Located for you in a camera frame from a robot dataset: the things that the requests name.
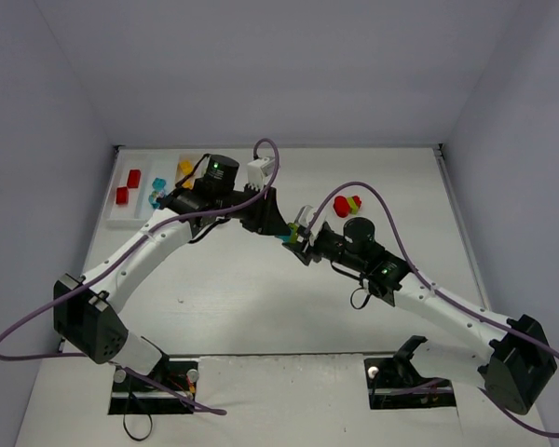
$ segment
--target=red block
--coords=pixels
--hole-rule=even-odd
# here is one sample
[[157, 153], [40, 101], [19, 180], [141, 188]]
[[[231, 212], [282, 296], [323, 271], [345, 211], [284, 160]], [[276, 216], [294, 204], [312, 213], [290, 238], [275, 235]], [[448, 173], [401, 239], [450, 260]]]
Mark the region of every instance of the red block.
[[138, 188], [140, 180], [141, 180], [141, 171], [139, 169], [131, 169], [129, 172], [129, 178], [127, 179], [127, 188], [130, 189]]
[[120, 186], [116, 189], [116, 204], [126, 205], [127, 203], [129, 203], [129, 188]]
[[346, 217], [350, 214], [350, 204], [344, 196], [337, 196], [334, 200], [335, 214], [339, 217]]

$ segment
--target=gray wall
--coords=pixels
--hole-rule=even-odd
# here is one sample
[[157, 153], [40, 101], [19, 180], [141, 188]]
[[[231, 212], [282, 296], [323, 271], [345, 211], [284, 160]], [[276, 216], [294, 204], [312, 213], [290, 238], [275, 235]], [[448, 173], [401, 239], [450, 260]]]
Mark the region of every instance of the gray wall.
[[519, 0], [37, 0], [117, 143], [442, 142]]
[[[445, 155], [495, 308], [559, 348], [559, 1], [522, 3]], [[559, 370], [539, 408], [559, 429]]]
[[[113, 152], [33, 2], [0, 0], [0, 331], [79, 273]], [[54, 349], [49, 316], [4, 351]], [[19, 432], [37, 362], [0, 362], [0, 447]]]

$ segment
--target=robotic arm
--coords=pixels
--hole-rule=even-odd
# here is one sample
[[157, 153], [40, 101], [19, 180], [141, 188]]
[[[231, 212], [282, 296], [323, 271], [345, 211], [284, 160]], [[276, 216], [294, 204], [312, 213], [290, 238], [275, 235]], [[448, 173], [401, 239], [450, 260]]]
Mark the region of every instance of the robotic arm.
[[[243, 191], [234, 191], [239, 164], [226, 156], [210, 156], [205, 173], [195, 180], [194, 188], [184, 189], [184, 180], [178, 182], [172, 193], [160, 199], [160, 207], [149, 222], [111, 258], [80, 279], [69, 275], [60, 278], [54, 286], [55, 299], [80, 287], [84, 281], [97, 278], [112, 267], [110, 263], [123, 257], [123, 253], [140, 245], [111, 275], [54, 307], [56, 331], [96, 363], [112, 362], [156, 379], [166, 376], [169, 357], [130, 332], [118, 313], [159, 264], [213, 224], [215, 217], [176, 221], [165, 227], [162, 223], [194, 211], [224, 210], [245, 203], [263, 188], [274, 163], [272, 157], [249, 163], [249, 182]], [[426, 287], [405, 260], [375, 241], [375, 226], [371, 221], [362, 217], [350, 219], [344, 225], [343, 234], [338, 234], [324, 219], [316, 219], [308, 228], [314, 215], [311, 207], [303, 207], [291, 230], [278, 211], [276, 190], [269, 188], [265, 196], [248, 207], [228, 212], [226, 217], [239, 219], [245, 229], [254, 233], [290, 236], [283, 245], [303, 264], [322, 259], [330, 261], [336, 272], [358, 280], [369, 296], [427, 319], [466, 346], [436, 345], [415, 335], [394, 356], [401, 374], [421, 380], [441, 377], [478, 386], [484, 388], [495, 403], [511, 412], [526, 414], [530, 410], [556, 370], [549, 353], [480, 319], [471, 318], [441, 299], [436, 294], [443, 291], [438, 284], [430, 281], [430, 287]], [[334, 264], [354, 273], [338, 269]], [[526, 315], [514, 321], [452, 293], [448, 295], [477, 314], [548, 344], [540, 324]]]

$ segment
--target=white tabletop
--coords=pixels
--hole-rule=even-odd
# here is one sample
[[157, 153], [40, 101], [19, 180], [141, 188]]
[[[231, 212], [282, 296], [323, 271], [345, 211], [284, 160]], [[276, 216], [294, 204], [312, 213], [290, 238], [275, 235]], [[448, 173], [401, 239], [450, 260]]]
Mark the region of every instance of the white tabletop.
[[[147, 157], [158, 169], [175, 169], [180, 154], [203, 152], [211, 151], [122, 150], [111, 187], [132, 160]], [[249, 149], [220, 152], [242, 166], [251, 159]], [[340, 183], [368, 182], [387, 200], [416, 264], [482, 304], [431, 149], [287, 149], [280, 156], [276, 186], [287, 221]], [[237, 187], [245, 180], [241, 172]], [[376, 240], [399, 254], [372, 196], [360, 189], [348, 194], [361, 197], [361, 215], [375, 222]], [[86, 268], [133, 234], [108, 224], [112, 201], [110, 192]], [[332, 228], [341, 229], [344, 220], [332, 210], [328, 216]], [[356, 287], [327, 263], [305, 267], [278, 239], [249, 234], [238, 223], [176, 251], [131, 296], [121, 317], [171, 354], [202, 356], [199, 399], [227, 408], [228, 416], [157, 416], [145, 445], [549, 445], [459, 384], [457, 410], [369, 411], [362, 356], [332, 354], [392, 352], [413, 334], [456, 341], [378, 300], [351, 309], [348, 297]], [[328, 355], [220, 357], [302, 353]], [[112, 367], [86, 359], [44, 361], [18, 447], [133, 445], [120, 417], [107, 415], [111, 379]], [[528, 417], [540, 426], [536, 410]]]

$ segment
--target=screw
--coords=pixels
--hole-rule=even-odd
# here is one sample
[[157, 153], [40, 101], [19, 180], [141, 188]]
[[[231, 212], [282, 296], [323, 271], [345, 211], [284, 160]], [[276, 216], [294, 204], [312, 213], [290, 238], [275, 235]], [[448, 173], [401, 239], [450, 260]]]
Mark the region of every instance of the screw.
[[127, 378], [127, 373], [124, 370], [116, 370], [114, 372], [114, 382], [117, 384], [121, 384], [124, 382], [124, 379]]
[[197, 370], [188, 370], [186, 372], [186, 377], [190, 380], [193, 384], [195, 384], [198, 380], [198, 371]]

